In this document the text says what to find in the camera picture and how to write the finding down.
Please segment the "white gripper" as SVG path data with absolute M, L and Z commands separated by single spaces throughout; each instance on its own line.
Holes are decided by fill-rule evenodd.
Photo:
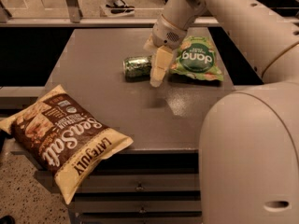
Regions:
M 154 52 L 151 58 L 150 85 L 159 87 L 173 60 L 173 50 L 177 49 L 188 30 L 186 21 L 181 17 L 167 17 L 162 14 L 152 29 L 152 35 L 145 42 L 143 49 Z

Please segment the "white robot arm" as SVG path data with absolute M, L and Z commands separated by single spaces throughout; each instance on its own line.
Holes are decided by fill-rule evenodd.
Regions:
M 203 224 L 299 224 L 298 28 L 256 0 L 168 0 L 146 49 L 177 49 L 205 11 L 263 83 L 223 97 L 205 117 Z

